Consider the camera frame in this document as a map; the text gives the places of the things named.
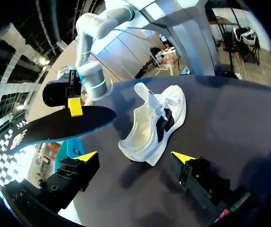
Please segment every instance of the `blue ring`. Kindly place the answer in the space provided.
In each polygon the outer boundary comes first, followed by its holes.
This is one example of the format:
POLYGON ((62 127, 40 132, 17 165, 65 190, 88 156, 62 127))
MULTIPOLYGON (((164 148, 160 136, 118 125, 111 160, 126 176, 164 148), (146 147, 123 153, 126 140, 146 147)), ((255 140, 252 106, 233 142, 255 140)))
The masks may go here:
POLYGON ((132 18, 132 12, 131 12, 131 10, 127 6, 123 6, 123 7, 126 8, 130 12, 130 18, 128 19, 128 21, 130 21, 131 18, 132 18))
POLYGON ((95 89, 95 88, 101 86, 101 85, 104 84, 104 83, 105 83, 105 78, 104 78, 104 80, 103 80, 102 83, 100 83, 100 84, 98 84, 98 85, 96 85, 96 86, 93 86, 93 87, 86 87, 86 88, 89 88, 89 89, 95 89))

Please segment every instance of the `shoe insole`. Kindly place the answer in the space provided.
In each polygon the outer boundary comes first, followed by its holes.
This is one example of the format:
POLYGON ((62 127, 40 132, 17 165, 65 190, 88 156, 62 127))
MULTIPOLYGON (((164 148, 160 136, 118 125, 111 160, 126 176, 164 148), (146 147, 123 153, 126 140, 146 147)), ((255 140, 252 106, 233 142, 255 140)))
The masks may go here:
POLYGON ((83 106, 82 111, 83 116, 71 117, 68 108, 62 109, 13 131, 7 153, 14 154, 32 144, 85 135, 112 123, 117 116, 113 110, 103 106, 83 106))

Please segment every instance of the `black table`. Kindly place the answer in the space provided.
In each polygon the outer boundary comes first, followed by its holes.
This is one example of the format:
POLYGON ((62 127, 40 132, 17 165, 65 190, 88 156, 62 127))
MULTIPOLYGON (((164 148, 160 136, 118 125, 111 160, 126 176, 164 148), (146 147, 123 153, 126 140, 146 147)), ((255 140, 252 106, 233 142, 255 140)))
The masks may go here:
POLYGON ((83 137, 86 152, 98 151, 101 167, 74 204, 88 227, 196 227, 206 211, 184 193, 169 168, 171 151, 204 157, 231 188, 243 184, 266 200, 271 191, 271 88, 237 79, 176 76, 114 84, 97 102, 117 113, 116 121, 83 137), (119 150, 133 125, 133 109, 144 102, 134 85, 154 93, 179 85, 187 99, 184 125, 175 131, 155 167, 131 163, 119 150))

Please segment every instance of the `white robotic arm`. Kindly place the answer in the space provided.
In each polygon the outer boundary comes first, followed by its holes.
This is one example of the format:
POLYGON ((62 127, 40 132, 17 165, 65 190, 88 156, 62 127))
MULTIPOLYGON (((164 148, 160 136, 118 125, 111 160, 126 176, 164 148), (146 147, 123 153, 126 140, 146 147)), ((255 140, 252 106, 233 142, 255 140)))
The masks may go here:
POLYGON ((82 86, 91 100, 103 97, 107 92, 102 66, 97 61, 88 61, 93 45, 93 38, 102 39, 116 26, 130 21, 135 13, 129 6, 121 6, 96 15, 83 14, 76 22, 78 45, 76 68, 81 77, 82 86))

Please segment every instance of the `floor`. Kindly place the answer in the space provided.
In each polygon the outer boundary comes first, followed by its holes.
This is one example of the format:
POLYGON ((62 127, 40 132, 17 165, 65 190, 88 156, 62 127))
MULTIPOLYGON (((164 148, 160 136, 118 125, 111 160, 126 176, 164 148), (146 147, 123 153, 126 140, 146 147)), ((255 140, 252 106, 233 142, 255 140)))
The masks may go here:
MULTIPOLYGON (((224 51, 221 47, 218 49, 220 62, 221 64, 229 65, 229 53, 224 51)), ((180 66, 175 64, 173 68, 173 75, 178 75, 179 70, 183 69, 186 65, 183 63, 182 59, 180 59, 180 66)), ((238 56, 238 54, 234 55, 234 67, 235 73, 239 73, 241 79, 248 80, 251 82, 267 85, 271 87, 271 54, 270 52, 261 49, 260 50, 260 65, 244 63, 238 56)), ((155 76, 170 76, 170 70, 161 70, 159 72, 159 68, 149 69, 148 72, 142 77, 155 77, 155 76)))

